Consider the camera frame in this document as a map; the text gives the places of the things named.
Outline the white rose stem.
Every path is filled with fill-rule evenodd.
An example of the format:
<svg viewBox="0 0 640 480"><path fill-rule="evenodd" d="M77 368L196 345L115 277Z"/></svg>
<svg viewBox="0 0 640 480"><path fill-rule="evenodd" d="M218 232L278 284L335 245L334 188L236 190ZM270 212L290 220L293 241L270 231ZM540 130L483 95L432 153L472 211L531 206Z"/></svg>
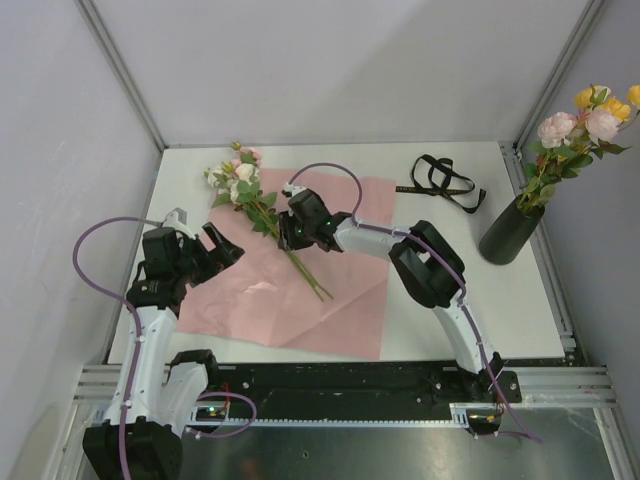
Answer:
<svg viewBox="0 0 640 480"><path fill-rule="evenodd" d="M260 169L254 160L222 162L207 168L203 176L216 191L213 208L232 205L252 222L254 232L278 243L281 233L275 212L277 193L263 190Z"/></svg>

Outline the pink wrapping paper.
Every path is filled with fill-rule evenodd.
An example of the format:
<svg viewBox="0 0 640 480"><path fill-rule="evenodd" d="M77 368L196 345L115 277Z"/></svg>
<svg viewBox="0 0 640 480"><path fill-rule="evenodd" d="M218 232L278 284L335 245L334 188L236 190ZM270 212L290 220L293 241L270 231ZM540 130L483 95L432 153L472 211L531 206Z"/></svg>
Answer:
<svg viewBox="0 0 640 480"><path fill-rule="evenodd" d="M380 356L389 263L363 254L324 252L313 246L297 257L331 294L320 300L274 240L253 231L230 206L208 216L243 257L189 291L177 329L365 360Z"/></svg>

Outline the black gold-lettered ribbon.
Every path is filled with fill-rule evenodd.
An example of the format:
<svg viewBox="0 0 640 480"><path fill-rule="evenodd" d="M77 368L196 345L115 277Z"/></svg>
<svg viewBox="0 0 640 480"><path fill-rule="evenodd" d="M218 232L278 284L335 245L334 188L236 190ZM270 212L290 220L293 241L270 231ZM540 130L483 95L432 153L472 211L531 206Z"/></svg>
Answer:
<svg viewBox="0 0 640 480"><path fill-rule="evenodd" d="M417 178L418 167L422 164L428 166L428 186L422 185ZM409 171L411 185L397 186L395 192L440 197L455 205L466 214L473 215L484 203L487 192L485 189L478 188L471 178L456 172L453 165L454 162L451 158L435 158L434 156L423 154L414 161ZM470 206L463 205L458 200L461 196L473 193L477 193L477 199L475 203Z"/></svg>

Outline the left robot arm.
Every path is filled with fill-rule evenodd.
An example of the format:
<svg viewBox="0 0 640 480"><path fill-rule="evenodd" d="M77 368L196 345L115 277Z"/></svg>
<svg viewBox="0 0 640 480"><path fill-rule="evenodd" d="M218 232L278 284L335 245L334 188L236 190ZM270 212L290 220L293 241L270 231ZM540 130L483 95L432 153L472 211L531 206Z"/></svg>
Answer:
<svg viewBox="0 0 640 480"><path fill-rule="evenodd" d="M155 222L142 236L143 258L123 303L130 313L120 377L102 423L84 433L83 450L101 479L176 479L192 407L221 387L209 350L165 359L188 288L233 266L244 254L211 223L206 247L181 223Z"/></svg>

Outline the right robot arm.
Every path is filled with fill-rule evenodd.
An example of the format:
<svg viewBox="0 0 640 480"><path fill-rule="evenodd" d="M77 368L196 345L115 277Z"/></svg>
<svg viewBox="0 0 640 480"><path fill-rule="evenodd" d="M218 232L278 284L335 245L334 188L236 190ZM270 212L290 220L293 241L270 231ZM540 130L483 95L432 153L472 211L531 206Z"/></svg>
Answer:
<svg viewBox="0 0 640 480"><path fill-rule="evenodd" d="M309 188L287 184L283 195L288 210L279 214L280 249L315 245L325 252L390 262L409 296L439 319L458 367L466 371L461 376L463 393L484 401L496 391L503 361L483 339L469 308L464 263L431 223L420 221L409 229L367 224L352 213L330 213Z"/></svg>

